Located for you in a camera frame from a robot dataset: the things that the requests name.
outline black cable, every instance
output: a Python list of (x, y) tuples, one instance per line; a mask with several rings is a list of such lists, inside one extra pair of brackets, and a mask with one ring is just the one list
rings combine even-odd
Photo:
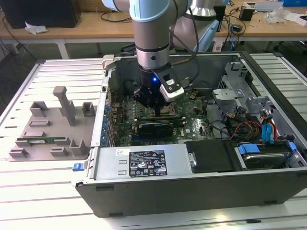
[(18, 39), (10, 32), (9, 28), (7, 27), (7, 25), (6, 25), (5, 22), (4, 22), (4, 19), (6, 19), (6, 17), (3, 17), (3, 18), (2, 18), (2, 22), (3, 22), (3, 24), (4, 24), (4, 27), (5, 27), (6, 30), (10, 33), (10, 35), (12, 36), (12, 38), (14, 38), (14, 39), (16, 40), (16, 42), (18, 42), (18, 43), (19, 43), (19, 44), (20, 44), (20, 45), (31, 55), (31, 57), (33, 57), (33, 59), (34, 59), (35, 61), (37, 61), (36, 57), (34, 57), (33, 54), (31, 54), (30, 51), (29, 51), (26, 47), (24, 47), (24, 45), (21, 44), (21, 43), (18, 41)]
[[(169, 32), (173, 34), (173, 36), (175, 37), (175, 39), (177, 39), (177, 40), (181, 43), (181, 45), (182, 45), (192, 56), (194, 56), (193, 52), (187, 47), (186, 44), (184, 44), (184, 42), (183, 42), (179, 37), (177, 37), (176, 34), (174, 34), (171, 30), (169, 30)], [(189, 61), (191, 61), (191, 60), (193, 60), (193, 59), (194, 59), (194, 58), (191, 57), (189, 60), (184, 61), (184, 62), (182, 62), (182, 63), (180, 63), (180, 64), (187, 63), (187, 62), (189, 62)], [(194, 59), (194, 60), (196, 61), (196, 67), (197, 67), (197, 69), (196, 69), (196, 74), (195, 74), (195, 76), (192, 78), (192, 80), (189, 80), (190, 82), (193, 82), (193, 81), (198, 77), (198, 75), (199, 75), (199, 73), (200, 73), (200, 71), (201, 71), (197, 59)]]
[(25, 70), (23, 67), (26, 67), (26, 68), (28, 68), (28, 69), (31, 69), (30, 67), (28, 67), (28, 66), (26, 66), (25, 64), (20, 64), (20, 63), (17, 63), (17, 60), (16, 60), (16, 58), (15, 58), (15, 55), (14, 54), (12, 54), (11, 52), (10, 52), (10, 50), (4, 45), (4, 43), (3, 43), (3, 41), (0, 39), (0, 42), (2, 43), (2, 45), (3, 45), (3, 47), (6, 49), (6, 52), (7, 52), (7, 55), (9, 55), (9, 54), (11, 54), (11, 56), (13, 57), (13, 59), (14, 59), (14, 62), (15, 62), (15, 64), (16, 65), (20, 65), (21, 67), (22, 67), (22, 69), (23, 70)]
[(171, 29), (170, 29), (172, 31), (172, 33), (170, 34), (170, 38), (169, 38), (170, 49), (173, 49), (175, 47), (173, 34), (174, 34), (174, 31), (175, 31), (175, 27), (176, 27), (177, 20), (178, 20), (178, 14), (179, 14), (177, 2), (175, 0), (173, 0), (173, 2), (174, 2), (174, 5), (175, 5), (175, 8), (176, 8), (176, 20), (175, 20), (174, 24), (171, 26)]
[(221, 51), (224, 49), (224, 47), (225, 47), (225, 45), (226, 45), (226, 43), (227, 43), (227, 40), (228, 40), (228, 38), (229, 38), (229, 36), (230, 36), (230, 34), (231, 34), (231, 29), (230, 29), (230, 18), (229, 18), (229, 17), (227, 18), (226, 14), (224, 15), (224, 17), (225, 17), (225, 21), (227, 22), (228, 34), (227, 34), (227, 37), (226, 37), (226, 39), (225, 39), (225, 41), (224, 41), (224, 44), (222, 45)]
[(226, 15), (227, 17), (233, 17), (233, 18), (235, 18), (235, 19), (237, 19), (237, 20), (239, 20), (240, 22), (242, 22), (243, 23), (243, 25), (244, 25), (244, 29), (243, 29), (243, 31), (240, 31), (238, 34), (237, 33), (235, 33), (235, 32), (233, 32), (233, 31), (231, 31), (231, 33), (232, 34), (234, 34), (234, 35), (236, 35), (237, 36), (237, 42), (236, 42), (236, 45), (235, 45), (235, 47), (234, 47), (234, 51), (236, 50), (236, 48), (237, 48), (237, 46), (238, 46), (238, 44), (239, 44), (239, 40), (240, 40), (240, 36), (242, 35), (242, 34), (244, 34), (245, 33), (245, 31), (246, 31), (246, 24), (244, 23), (244, 21), (242, 21), (241, 19), (239, 19), (238, 17), (235, 17), (235, 16), (233, 16), (233, 15)]
[(244, 25), (244, 29), (243, 29), (242, 32), (240, 32), (240, 33), (238, 33), (238, 34), (236, 34), (236, 33), (233, 33), (233, 34), (234, 34), (234, 35), (237, 35), (237, 36), (238, 36), (238, 35), (244, 34), (244, 32), (246, 31), (246, 24), (244, 23), (244, 21), (242, 21), (241, 19), (239, 19), (238, 17), (235, 17), (235, 16), (233, 16), (233, 15), (227, 14), (226, 16), (227, 16), (227, 17), (233, 17), (233, 18), (237, 19), (238, 21), (242, 22), (243, 25)]
[(220, 129), (220, 128), (218, 128), (218, 127), (215, 127), (214, 125), (212, 125), (212, 122), (210, 122), (209, 119), (208, 119), (208, 116), (207, 116), (207, 107), (208, 107), (209, 100), (210, 100), (211, 97), (212, 97), (212, 94), (209, 95), (209, 97), (207, 98), (206, 104), (205, 104), (205, 108), (204, 108), (205, 119), (206, 119), (208, 125), (211, 125), (212, 128), (214, 128), (214, 129), (220, 131), (221, 133), (224, 133), (224, 134), (226, 134), (227, 136), (230, 137), (229, 133), (225, 132), (223, 129)]
[(106, 22), (109, 22), (109, 23), (130, 23), (132, 21), (132, 18), (129, 17), (129, 18), (125, 18), (125, 19), (122, 19), (122, 20), (110, 20), (110, 19), (106, 19), (106, 18), (103, 18), (104, 15), (108, 14), (109, 12), (104, 12), (101, 16), (100, 16), (100, 19), (103, 20), (103, 21), (106, 21)]
[(1, 39), (0, 39), (0, 42), (3, 45), (3, 47), (6, 49), (6, 52), (9, 54), (10, 53), (9, 49), (5, 46), (5, 44), (3, 43)]
[(229, 12), (229, 14), (230, 14), (230, 15), (233, 15), (235, 12), (241, 11), (242, 8), (245, 8), (245, 6), (239, 6), (239, 7), (233, 8), (233, 9)]
[(190, 11), (190, 14), (192, 16), (193, 26), (194, 26), (194, 30), (195, 30), (195, 37), (196, 37), (196, 52), (194, 52), (194, 56), (191, 58), (191, 60), (192, 60), (192, 59), (194, 59), (196, 57), (197, 53), (200, 50), (200, 40), (198, 38), (197, 26), (196, 26), (195, 18), (194, 18), (194, 15), (193, 15), (191, 7), (189, 8), (189, 11)]
[(298, 48), (302, 49), (302, 50), (306, 50), (307, 47), (305, 47), (305, 45), (303, 45), (302, 43), (297, 43), (296, 41), (292, 41), (294, 45), (296, 45)]
[(5, 102), (5, 100), (4, 100), (4, 97), (3, 97), (3, 95), (0, 93), (0, 97), (1, 97), (1, 99), (2, 99), (2, 101), (3, 101), (3, 103), (5, 104), (5, 105), (8, 105), (6, 102)]

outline wooden table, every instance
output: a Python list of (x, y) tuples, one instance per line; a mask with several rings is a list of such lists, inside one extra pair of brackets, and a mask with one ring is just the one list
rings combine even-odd
[[(244, 0), (233, 0), (235, 6), (226, 7), (226, 13), (236, 7), (243, 5)], [(285, 7), (290, 12), (305, 14), (307, 7)], [(233, 16), (239, 17), (240, 12), (235, 12)], [(299, 41), (307, 40), (307, 27), (303, 27), (295, 22), (267, 24), (264, 19), (265, 13), (258, 12), (253, 15), (250, 22), (244, 22), (246, 31), (240, 36), (240, 41)], [(231, 17), (231, 23), (243, 25), (242, 22)], [(223, 42), (228, 34), (227, 23), (223, 22), (221, 31), (216, 34), (214, 39), (214, 50), (221, 51)]]
[[(226, 13), (232, 8), (239, 7), (243, 0), (234, 0), (236, 5), (227, 7)], [(287, 10), (297, 13), (306, 13), (307, 7), (286, 7)], [(307, 40), (307, 27), (287, 21), (286, 23), (267, 24), (263, 20), (264, 13), (256, 13), (250, 22), (246, 22), (246, 31), (240, 37), (240, 41), (299, 41)], [(113, 13), (110, 19), (119, 20), (128, 17), (125, 13)], [(232, 19), (232, 23), (240, 24), (240, 21)], [(83, 12), (80, 21), (75, 28), (48, 28), (48, 32), (33, 35), (24, 29), (12, 29), (12, 34), (24, 44), (57, 44), (63, 59), (70, 58), (66, 48), (68, 43), (96, 43), (100, 50), (100, 43), (104, 42), (133, 42), (134, 32), (132, 23), (109, 23), (100, 19), (100, 13)], [(223, 42), (228, 34), (227, 24), (224, 22), (221, 31), (214, 38), (214, 51), (221, 51)], [(16, 41), (5, 29), (0, 21), (0, 39), (5, 44), (14, 44)]]

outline table leg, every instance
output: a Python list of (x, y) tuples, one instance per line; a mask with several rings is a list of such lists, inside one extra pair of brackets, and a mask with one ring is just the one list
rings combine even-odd
[(66, 48), (65, 43), (58, 43), (59, 52), (61, 53), (62, 59), (70, 59), (71, 56)]
[(19, 54), (19, 51), (17, 49), (17, 44), (7, 44), (6, 46), (14, 55)]
[(216, 40), (213, 45), (213, 52), (221, 52), (223, 46), (223, 41)]
[(99, 42), (96, 43), (98, 54), (102, 54), (101, 45)]
[(264, 48), (263, 51), (264, 51), (264, 52), (269, 52), (272, 43), (273, 43), (272, 41), (267, 42), (267, 44), (266, 44), (266, 46), (265, 46), (265, 48)]

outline green circuit board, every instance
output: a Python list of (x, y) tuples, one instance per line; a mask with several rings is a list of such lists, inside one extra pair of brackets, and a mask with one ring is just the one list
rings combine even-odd
[(204, 97), (190, 99), (190, 92), (180, 100), (172, 102), (161, 110), (160, 121), (174, 124), (173, 135), (167, 138), (142, 139), (137, 133), (139, 124), (152, 123), (154, 110), (135, 101), (132, 97), (123, 97), (112, 108), (112, 119), (116, 146), (142, 146), (180, 144), (187, 140), (214, 139), (213, 132), (205, 123), (203, 113)]

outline black plastic cover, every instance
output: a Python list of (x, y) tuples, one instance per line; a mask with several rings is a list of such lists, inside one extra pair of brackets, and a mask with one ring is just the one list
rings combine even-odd
[(197, 163), (193, 173), (242, 171), (234, 147), (230, 140), (200, 140), (186, 142), (188, 153), (193, 153)]

